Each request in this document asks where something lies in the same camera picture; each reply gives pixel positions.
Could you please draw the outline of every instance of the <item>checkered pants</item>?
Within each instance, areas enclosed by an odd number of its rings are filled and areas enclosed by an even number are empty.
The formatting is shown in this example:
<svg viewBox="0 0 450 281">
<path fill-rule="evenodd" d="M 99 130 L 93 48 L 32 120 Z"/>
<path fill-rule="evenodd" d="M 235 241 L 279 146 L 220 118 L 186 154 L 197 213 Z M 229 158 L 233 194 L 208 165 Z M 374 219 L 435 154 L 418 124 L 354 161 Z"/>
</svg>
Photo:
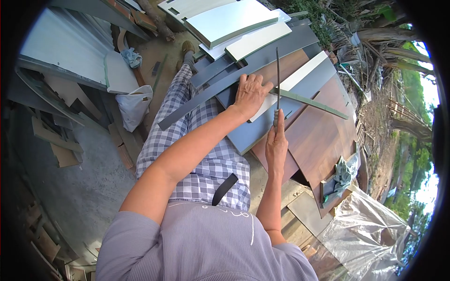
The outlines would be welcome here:
<svg viewBox="0 0 450 281">
<path fill-rule="evenodd" d="M 189 81 L 191 77 L 191 69 L 184 64 L 172 80 L 139 154 L 136 164 L 137 178 L 140 178 L 145 169 L 176 140 L 217 116 L 217 100 L 212 98 L 179 119 L 167 130 L 162 131 L 159 128 L 158 122 L 198 94 Z M 197 167 L 176 185 L 169 201 L 185 200 L 211 204 L 214 192 L 232 173 L 238 177 L 238 181 L 225 194 L 219 205 L 248 211 L 250 165 L 238 154 L 228 138 L 222 139 Z"/>
</svg>

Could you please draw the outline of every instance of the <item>hand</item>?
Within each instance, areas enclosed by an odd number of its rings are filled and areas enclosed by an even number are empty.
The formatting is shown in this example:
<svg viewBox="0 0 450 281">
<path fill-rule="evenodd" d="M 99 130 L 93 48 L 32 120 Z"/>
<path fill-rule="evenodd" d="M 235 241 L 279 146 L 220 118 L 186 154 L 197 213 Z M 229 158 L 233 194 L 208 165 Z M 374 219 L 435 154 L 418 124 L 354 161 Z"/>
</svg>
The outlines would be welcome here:
<svg viewBox="0 0 450 281">
<path fill-rule="evenodd" d="M 238 92 L 234 106 L 245 117 L 245 120 L 253 117 L 260 109 L 264 98 L 274 87 L 272 82 L 262 86 L 262 76 L 242 74 L 239 80 Z"/>
<path fill-rule="evenodd" d="M 275 176 L 281 180 L 284 175 L 284 161 L 288 152 L 288 141 L 284 137 L 284 113 L 280 108 L 278 111 L 278 126 L 270 128 L 265 143 L 265 157 L 269 169 L 269 176 Z"/>
</svg>

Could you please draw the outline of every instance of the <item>black strap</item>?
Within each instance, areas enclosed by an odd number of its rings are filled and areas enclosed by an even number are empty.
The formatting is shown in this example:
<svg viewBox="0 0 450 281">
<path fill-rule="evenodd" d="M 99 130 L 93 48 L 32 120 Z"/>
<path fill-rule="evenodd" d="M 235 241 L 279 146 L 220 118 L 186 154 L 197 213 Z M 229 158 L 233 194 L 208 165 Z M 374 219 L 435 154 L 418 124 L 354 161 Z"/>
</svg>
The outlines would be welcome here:
<svg viewBox="0 0 450 281">
<path fill-rule="evenodd" d="M 232 186 L 238 181 L 238 177 L 235 174 L 231 174 L 216 190 L 214 197 L 212 198 L 212 205 L 217 206 L 222 200 L 223 196 L 232 188 Z"/>
</svg>

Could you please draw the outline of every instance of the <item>corrugated metal wall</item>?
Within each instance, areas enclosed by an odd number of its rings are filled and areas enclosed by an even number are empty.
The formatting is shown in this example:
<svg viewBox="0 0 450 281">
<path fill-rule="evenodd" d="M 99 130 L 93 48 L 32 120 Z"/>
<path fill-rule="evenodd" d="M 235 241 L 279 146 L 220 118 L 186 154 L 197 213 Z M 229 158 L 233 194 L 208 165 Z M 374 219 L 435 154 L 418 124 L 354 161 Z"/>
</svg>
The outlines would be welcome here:
<svg viewBox="0 0 450 281">
<path fill-rule="evenodd" d="M 20 54 L 106 84 L 104 57 L 114 50 L 111 24 L 51 7 L 37 20 Z"/>
</svg>

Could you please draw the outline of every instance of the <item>white plastic bag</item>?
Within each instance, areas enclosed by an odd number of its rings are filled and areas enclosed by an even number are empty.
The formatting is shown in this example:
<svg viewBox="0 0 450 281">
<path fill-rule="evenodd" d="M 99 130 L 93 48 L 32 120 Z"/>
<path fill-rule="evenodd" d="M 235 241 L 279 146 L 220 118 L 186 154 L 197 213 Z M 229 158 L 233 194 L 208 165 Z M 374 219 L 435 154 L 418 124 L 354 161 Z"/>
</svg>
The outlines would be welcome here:
<svg viewBox="0 0 450 281">
<path fill-rule="evenodd" d="M 133 132 L 142 122 L 145 114 L 149 112 L 149 104 L 153 98 L 153 90 L 149 85 L 144 85 L 128 95 L 117 94 L 116 100 L 122 114 L 123 127 Z"/>
</svg>

